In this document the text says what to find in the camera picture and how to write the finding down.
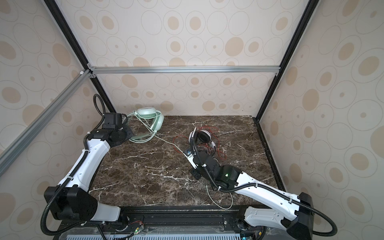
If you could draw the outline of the white black red headphones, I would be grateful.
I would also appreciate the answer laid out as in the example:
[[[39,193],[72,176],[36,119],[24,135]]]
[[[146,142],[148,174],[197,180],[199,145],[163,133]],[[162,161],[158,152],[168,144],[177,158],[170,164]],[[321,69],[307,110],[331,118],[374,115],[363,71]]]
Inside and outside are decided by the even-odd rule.
[[[203,143],[203,144],[209,144],[211,146],[211,156],[213,157],[216,153],[216,144],[212,141],[212,136],[207,130],[198,130],[197,128],[194,128],[192,132],[189,134],[189,143],[191,147],[191,151],[194,154],[194,143]]]

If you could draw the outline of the mint green headphones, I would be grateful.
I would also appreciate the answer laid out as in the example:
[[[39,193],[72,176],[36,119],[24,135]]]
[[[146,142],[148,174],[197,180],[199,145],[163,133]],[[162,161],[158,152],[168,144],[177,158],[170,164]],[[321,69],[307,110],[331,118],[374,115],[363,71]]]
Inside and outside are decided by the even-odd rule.
[[[127,120],[136,118],[149,131],[148,134],[133,136],[130,142],[142,144],[150,141],[161,129],[164,122],[164,115],[154,107],[140,108],[127,115]]]

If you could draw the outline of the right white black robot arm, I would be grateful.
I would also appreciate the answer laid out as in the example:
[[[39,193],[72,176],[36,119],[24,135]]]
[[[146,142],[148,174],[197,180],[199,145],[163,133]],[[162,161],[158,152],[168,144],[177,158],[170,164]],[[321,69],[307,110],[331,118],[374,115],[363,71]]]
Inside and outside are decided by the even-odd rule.
[[[312,197],[280,191],[266,185],[231,165],[220,165],[204,151],[184,151],[192,165],[191,174],[208,180],[215,191],[249,197],[267,209],[247,207],[241,221],[249,226],[285,230],[296,240],[311,240],[313,236],[333,237],[338,232],[335,222],[316,210]]]

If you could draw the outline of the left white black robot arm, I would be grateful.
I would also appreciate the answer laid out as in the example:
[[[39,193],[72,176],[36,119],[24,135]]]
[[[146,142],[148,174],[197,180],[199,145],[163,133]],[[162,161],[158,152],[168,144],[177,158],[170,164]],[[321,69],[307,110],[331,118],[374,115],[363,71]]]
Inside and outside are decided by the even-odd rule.
[[[93,129],[84,137],[84,149],[68,174],[57,186],[45,190],[47,205],[40,221],[43,234],[55,236],[87,222],[120,220],[121,208],[100,203],[90,195],[89,188],[110,148],[121,145],[134,134],[128,126],[128,117],[125,114],[105,113],[101,123],[101,129]],[[49,230],[49,213],[56,220],[70,220],[73,223],[61,230]]]

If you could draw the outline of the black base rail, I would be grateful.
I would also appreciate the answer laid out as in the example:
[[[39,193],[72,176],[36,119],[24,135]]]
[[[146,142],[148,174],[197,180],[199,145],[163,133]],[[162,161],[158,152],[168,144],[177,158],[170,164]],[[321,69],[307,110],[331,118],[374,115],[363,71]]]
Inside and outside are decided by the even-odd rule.
[[[143,206],[122,207],[116,222],[82,221],[77,226],[100,225],[103,230],[128,232],[140,224],[145,227],[223,227],[226,231],[265,232],[267,228],[285,230],[296,240],[311,240],[314,235],[314,213],[300,207],[294,219],[265,205],[235,205],[229,210],[215,206]]]

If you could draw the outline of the horizontal aluminium rail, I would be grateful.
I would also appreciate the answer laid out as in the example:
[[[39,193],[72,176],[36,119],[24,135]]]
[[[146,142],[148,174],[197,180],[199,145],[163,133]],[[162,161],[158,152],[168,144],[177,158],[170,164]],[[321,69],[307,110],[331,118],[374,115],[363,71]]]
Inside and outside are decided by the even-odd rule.
[[[279,66],[92,67],[95,74],[278,73]]]

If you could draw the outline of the left diagonal aluminium rail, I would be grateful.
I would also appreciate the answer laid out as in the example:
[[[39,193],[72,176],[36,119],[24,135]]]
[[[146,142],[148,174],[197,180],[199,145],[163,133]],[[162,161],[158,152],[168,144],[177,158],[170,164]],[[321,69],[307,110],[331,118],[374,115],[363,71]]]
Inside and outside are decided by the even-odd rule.
[[[89,77],[90,70],[83,70],[1,154],[1,175],[9,169],[25,148],[83,84],[83,81]]]

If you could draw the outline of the left black frame post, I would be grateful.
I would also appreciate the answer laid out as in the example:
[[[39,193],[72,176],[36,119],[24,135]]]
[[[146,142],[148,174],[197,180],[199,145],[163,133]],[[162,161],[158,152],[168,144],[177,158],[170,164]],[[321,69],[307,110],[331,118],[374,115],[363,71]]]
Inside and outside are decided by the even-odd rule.
[[[95,87],[97,93],[101,96],[102,100],[104,101],[106,108],[109,110],[109,112],[116,113],[115,107],[113,106],[98,77],[96,76],[96,74],[94,74],[93,70],[91,69],[92,65],[88,61],[88,58],[86,57],[83,51],[83,48],[79,44],[71,27],[69,26],[63,13],[61,12],[59,5],[56,3],[56,1],[44,0],[43,2],[51,13],[53,19],[55,20],[56,24],[58,25],[59,29],[61,30],[62,34],[64,35],[65,39],[67,40],[68,44],[70,45],[83,69],[90,71],[91,82]]]

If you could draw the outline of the black frame post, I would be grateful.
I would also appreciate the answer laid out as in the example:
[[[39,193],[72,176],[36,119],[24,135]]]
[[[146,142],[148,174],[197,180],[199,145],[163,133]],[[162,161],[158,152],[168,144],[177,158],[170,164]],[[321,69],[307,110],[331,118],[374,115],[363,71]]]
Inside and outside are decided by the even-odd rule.
[[[316,11],[316,8],[319,4],[319,0],[310,0],[308,1],[308,4],[303,12],[303,15],[302,17],[300,18],[300,21],[298,23],[298,26],[293,34],[293,37],[287,47],[287,50],[283,56],[283,59],[280,63],[280,70],[279,72],[276,74],[276,76],[273,78],[273,81],[267,91],[267,94],[262,102],[262,105],[260,107],[260,110],[257,114],[257,116],[254,118],[254,122],[255,123],[259,123],[264,112],[266,111],[267,107],[268,107],[268,104],[269,102],[271,101],[272,99],[272,96],[275,92],[275,90],[277,89],[277,86],[279,85],[279,82],[283,76],[283,74],[285,73],[290,61],[291,61],[291,58],[311,20],[311,17],[313,16],[314,12]]]
[[[92,65],[88,61],[88,58],[86,57],[83,51],[83,48],[79,44],[71,27],[69,26],[63,13],[61,12],[59,5],[56,3],[56,1],[44,0],[43,2],[51,13],[53,19],[55,20],[56,24],[58,25],[59,29],[61,30],[62,34],[64,35],[65,39],[67,40],[68,44],[70,45],[83,69],[90,71],[91,82],[95,87],[97,93],[101,96],[102,100],[104,101],[106,108],[109,110],[109,112],[116,113],[115,107],[113,106],[98,77],[96,76],[96,74],[94,74],[93,70],[91,69]]]

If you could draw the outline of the right black frame post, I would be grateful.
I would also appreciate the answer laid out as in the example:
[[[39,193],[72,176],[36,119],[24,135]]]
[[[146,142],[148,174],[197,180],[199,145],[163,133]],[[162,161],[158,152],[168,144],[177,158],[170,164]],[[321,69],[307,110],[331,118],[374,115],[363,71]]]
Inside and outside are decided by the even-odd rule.
[[[313,16],[314,12],[316,11],[316,8],[319,4],[319,0],[310,0],[308,1],[308,4],[303,12],[303,15],[302,17],[300,18],[300,21],[298,23],[298,26],[293,34],[293,37],[287,47],[287,50],[283,56],[283,59],[280,63],[280,70],[279,72],[276,74],[276,76],[273,78],[273,81],[267,91],[267,94],[262,102],[262,105],[260,107],[260,110],[257,114],[257,116],[254,118],[254,122],[255,123],[259,123],[264,112],[266,111],[267,107],[268,107],[268,104],[269,102],[271,101],[272,99],[272,96],[275,92],[275,90],[277,89],[277,86],[279,85],[279,82],[283,76],[283,74],[285,73],[290,61],[291,61],[291,58],[311,20],[311,17]]]

